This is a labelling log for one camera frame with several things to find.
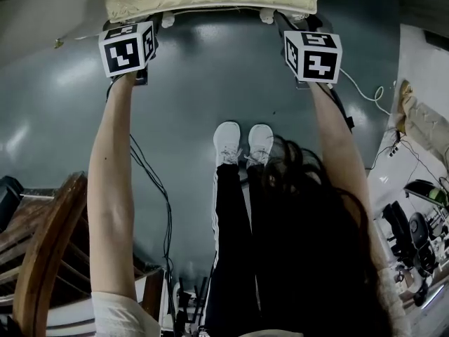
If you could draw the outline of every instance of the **white cube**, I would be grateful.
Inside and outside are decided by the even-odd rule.
[[[336,34],[285,31],[286,62],[299,81],[336,83],[342,44]]]
[[[152,21],[103,31],[98,37],[107,77],[141,70],[155,50]]]

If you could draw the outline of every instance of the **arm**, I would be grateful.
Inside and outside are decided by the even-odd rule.
[[[372,258],[378,270],[388,267],[384,250],[375,229],[370,208],[368,183],[360,153],[346,122],[335,103],[316,83],[309,83],[314,97],[316,119],[319,126],[323,164],[334,187],[352,193],[365,207],[368,214],[368,231],[371,239]],[[359,224],[360,216],[349,198],[343,197],[348,211]]]
[[[111,87],[93,144],[87,207],[94,292],[136,299],[133,268],[130,109],[135,73]]]

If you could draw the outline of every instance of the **gray floor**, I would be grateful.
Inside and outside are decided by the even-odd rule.
[[[389,110],[398,69],[396,0],[319,0],[319,13],[341,37],[342,68],[369,96],[382,84],[381,105]],[[295,88],[284,65],[277,29],[257,14],[180,15],[174,27],[160,31],[159,42],[149,85],[134,91],[132,132],[170,196],[176,272],[207,275],[214,256],[216,126],[228,119],[239,122],[244,144],[250,127],[265,122],[319,152],[314,109],[309,91]],[[0,53],[7,52],[2,45]],[[40,48],[16,59],[8,55],[8,61],[0,69],[0,176],[15,176],[27,187],[58,186],[69,173],[87,170],[102,116],[109,80],[97,40]],[[337,91],[370,166],[387,116],[342,75]],[[137,166],[133,191],[136,249],[161,262],[166,207]]]

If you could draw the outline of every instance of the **hair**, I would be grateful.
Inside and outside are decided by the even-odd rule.
[[[289,255],[286,260],[290,268],[295,266],[299,279],[296,301],[302,306],[303,333],[391,336],[390,318],[379,300],[379,277],[362,203],[332,186],[312,151],[276,139],[279,143],[274,147],[280,147],[280,155],[276,157],[274,148],[262,185],[277,218],[288,217],[285,240],[293,240],[294,245],[283,246],[288,249],[283,253]],[[354,203],[359,222],[345,207],[343,196]]]

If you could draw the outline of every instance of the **wire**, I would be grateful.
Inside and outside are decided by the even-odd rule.
[[[410,174],[410,176],[408,176],[407,183],[410,182],[410,179],[412,178],[412,174],[414,174],[414,172],[416,171],[416,169],[417,169],[417,167],[418,167],[419,164],[420,164],[420,162],[419,162],[419,161],[416,161],[415,168],[413,169],[413,171],[412,171],[412,173]]]
[[[382,154],[385,150],[394,148],[395,146],[396,146],[396,144],[394,144],[392,146],[387,146],[386,148],[384,148],[381,152],[379,152],[377,154],[376,158],[374,159],[373,167],[365,167],[365,170],[369,170],[369,171],[374,170],[374,168],[376,167],[377,158],[380,156],[380,154]]]
[[[424,165],[424,163],[420,160],[419,154],[418,154],[416,151],[414,151],[412,145],[411,145],[408,141],[403,140],[403,139],[401,139],[401,142],[402,142],[402,145],[403,145],[408,151],[410,151],[410,153],[411,153],[413,156],[415,156],[416,160],[418,160],[418,162],[420,162],[421,165],[423,165],[423,166],[425,167],[425,169],[427,170],[427,172],[431,174],[431,176],[434,178],[434,180],[435,180],[435,181],[436,181],[442,188],[444,188],[444,186],[440,183],[440,181],[437,180],[437,178],[435,177],[435,175],[434,175],[432,172],[430,172],[429,168],[428,168],[426,165]]]
[[[342,68],[340,68],[340,71],[341,71],[344,75],[346,75],[346,77],[350,80],[351,83],[354,84],[354,86],[356,87],[358,93],[360,94],[360,96],[361,96],[362,98],[364,98],[364,99],[366,99],[366,100],[368,100],[368,101],[373,101],[373,102],[376,104],[377,108],[378,108],[380,111],[384,112],[384,113],[387,114],[388,116],[391,115],[388,111],[382,109],[382,108],[379,106],[379,103],[378,103],[378,101],[379,101],[379,100],[382,98],[382,96],[384,95],[384,87],[383,87],[383,86],[379,86],[379,87],[377,88],[377,90],[376,90],[376,92],[375,92],[375,94],[374,94],[374,98],[369,98],[367,95],[365,95],[365,94],[361,91],[361,89],[358,87],[357,83],[354,81],[354,79],[352,79],[352,77],[349,76],[349,74],[348,74],[346,71],[344,71]]]
[[[410,199],[410,197],[407,199],[409,202],[410,202],[410,204],[412,205],[412,207],[413,207],[413,209],[415,210],[415,212],[416,212],[416,208],[415,208],[415,205],[412,203],[412,200]]]
[[[346,122],[346,125],[348,125],[348,128],[351,131],[352,128],[354,127],[354,121],[352,120],[351,117],[348,117],[346,115],[346,111],[344,109],[342,101],[338,97],[338,94],[335,92],[335,90],[333,88],[330,88],[329,92],[327,92],[327,90],[324,89],[324,87],[322,87],[322,85],[320,83],[317,83],[317,85],[337,105],[338,110],[343,115],[343,119]]]
[[[117,75],[112,80],[112,83],[109,85],[109,88],[106,92],[106,101],[109,98],[109,93],[111,91],[112,86],[123,76],[124,74]],[[172,317],[173,322],[173,334],[176,337],[176,311],[175,311],[175,304],[173,300],[173,285],[172,285],[172,278],[173,278],[173,261],[170,258],[170,246],[171,246],[171,235],[172,235],[172,229],[173,229],[173,222],[172,222],[172,210],[170,201],[168,199],[168,193],[165,187],[163,186],[163,183],[159,176],[157,176],[154,169],[151,167],[149,162],[147,161],[145,154],[143,153],[142,149],[140,148],[137,140],[133,137],[132,134],[129,135],[131,142],[130,142],[130,155],[135,161],[135,163],[142,167],[144,172],[147,174],[148,178],[154,183],[156,188],[159,190],[159,192],[163,195],[163,198],[166,201],[166,209],[167,209],[167,228],[166,233],[163,238],[163,258],[166,261],[166,271],[167,271],[167,289],[168,289],[168,307],[170,310],[170,314]]]

